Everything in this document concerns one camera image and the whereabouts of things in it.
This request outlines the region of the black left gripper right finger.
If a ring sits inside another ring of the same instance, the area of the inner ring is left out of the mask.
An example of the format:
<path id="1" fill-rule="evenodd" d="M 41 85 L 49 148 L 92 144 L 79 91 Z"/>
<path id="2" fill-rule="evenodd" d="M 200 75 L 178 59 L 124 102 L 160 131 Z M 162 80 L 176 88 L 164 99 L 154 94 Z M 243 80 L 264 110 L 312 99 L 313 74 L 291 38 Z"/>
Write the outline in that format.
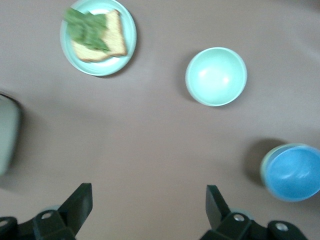
<path id="1" fill-rule="evenodd" d="M 208 185 L 205 211 L 211 226 L 199 240 L 308 240 L 303 232 L 287 221 L 272 220 L 267 226 L 248 215 L 229 208 L 216 185 Z"/>

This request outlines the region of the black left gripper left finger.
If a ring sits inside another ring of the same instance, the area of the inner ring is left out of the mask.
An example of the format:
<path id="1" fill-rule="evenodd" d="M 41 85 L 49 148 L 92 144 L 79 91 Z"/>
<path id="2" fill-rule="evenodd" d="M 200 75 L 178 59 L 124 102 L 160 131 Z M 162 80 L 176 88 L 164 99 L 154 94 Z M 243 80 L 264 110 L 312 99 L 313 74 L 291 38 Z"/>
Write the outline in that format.
<path id="1" fill-rule="evenodd" d="M 0 217 L 0 240 L 76 240 L 92 209 L 92 184 L 82 183 L 58 209 L 23 223 L 13 216 Z"/>

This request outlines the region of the silver toaster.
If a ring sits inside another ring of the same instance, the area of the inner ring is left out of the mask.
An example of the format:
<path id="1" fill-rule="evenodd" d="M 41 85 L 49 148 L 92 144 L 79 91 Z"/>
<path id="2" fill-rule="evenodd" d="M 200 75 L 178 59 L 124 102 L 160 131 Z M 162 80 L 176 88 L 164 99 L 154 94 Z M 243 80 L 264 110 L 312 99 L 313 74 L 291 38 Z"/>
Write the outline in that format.
<path id="1" fill-rule="evenodd" d="M 0 176 L 10 166 L 21 124 L 21 108 L 11 97 L 0 93 Z"/>

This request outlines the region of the brown table cloth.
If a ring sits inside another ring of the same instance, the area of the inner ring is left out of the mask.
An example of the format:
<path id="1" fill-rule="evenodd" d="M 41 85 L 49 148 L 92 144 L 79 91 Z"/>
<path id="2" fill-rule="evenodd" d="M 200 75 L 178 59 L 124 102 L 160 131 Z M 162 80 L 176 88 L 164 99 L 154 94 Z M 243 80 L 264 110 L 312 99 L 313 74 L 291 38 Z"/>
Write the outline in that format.
<path id="1" fill-rule="evenodd" d="M 320 193 L 301 202 L 262 185 L 283 143 L 320 149 L 320 0 L 121 0 L 137 29 L 110 76 L 75 69 L 60 45 L 74 0 L 0 0 L 0 92 L 18 100 L 15 156 L 0 216 L 27 221 L 91 183 L 78 240 L 199 240 L 206 186 L 261 225 L 282 220 L 320 240 Z M 197 102 L 186 69 L 199 52 L 240 55 L 247 83 L 223 106 Z"/>

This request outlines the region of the light green plate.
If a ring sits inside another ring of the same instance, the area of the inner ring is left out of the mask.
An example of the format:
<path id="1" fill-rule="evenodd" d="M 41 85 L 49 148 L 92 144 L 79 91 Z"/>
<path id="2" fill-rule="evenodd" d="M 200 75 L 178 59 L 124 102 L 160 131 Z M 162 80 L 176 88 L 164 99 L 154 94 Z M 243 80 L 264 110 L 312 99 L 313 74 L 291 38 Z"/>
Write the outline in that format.
<path id="1" fill-rule="evenodd" d="M 84 62 L 80 60 L 72 48 L 72 42 L 67 33 L 67 23 L 62 21 L 60 28 L 60 44 L 62 51 L 69 63 L 77 70 L 92 76 L 109 76 L 122 70 L 134 55 L 137 43 L 137 29 L 131 13 L 116 0 L 78 0 L 71 8 L 82 13 L 104 14 L 118 10 L 124 43 L 127 49 L 126 56 L 113 56 L 100 62 Z"/>

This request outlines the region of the green lettuce leaf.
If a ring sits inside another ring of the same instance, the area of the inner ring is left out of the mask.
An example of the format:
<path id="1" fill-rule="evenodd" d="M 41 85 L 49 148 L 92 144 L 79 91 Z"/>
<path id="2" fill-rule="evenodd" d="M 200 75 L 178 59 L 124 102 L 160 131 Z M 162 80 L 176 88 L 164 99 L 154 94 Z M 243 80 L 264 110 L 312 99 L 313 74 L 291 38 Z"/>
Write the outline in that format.
<path id="1" fill-rule="evenodd" d="M 105 14 L 82 13 L 70 7 L 65 11 L 63 19 L 67 23 L 66 31 L 73 41 L 90 50 L 110 51 L 103 40 L 108 29 Z"/>

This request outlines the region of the brown bread slice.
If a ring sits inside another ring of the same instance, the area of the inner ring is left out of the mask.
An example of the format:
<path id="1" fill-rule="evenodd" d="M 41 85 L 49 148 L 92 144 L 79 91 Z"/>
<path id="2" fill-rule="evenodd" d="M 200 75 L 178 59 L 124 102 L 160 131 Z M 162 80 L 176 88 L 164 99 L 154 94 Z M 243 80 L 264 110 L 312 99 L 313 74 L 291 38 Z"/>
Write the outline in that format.
<path id="1" fill-rule="evenodd" d="M 114 9 L 108 13 L 101 14 L 106 15 L 107 30 L 104 34 L 103 40 L 109 47 L 109 51 L 103 52 L 101 50 L 91 50 L 71 39 L 71 46 L 76 56 L 83 62 L 97 63 L 110 57 L 121 57 L 127 55 L 127 47 L 122 30 L 120 12 Z"/>

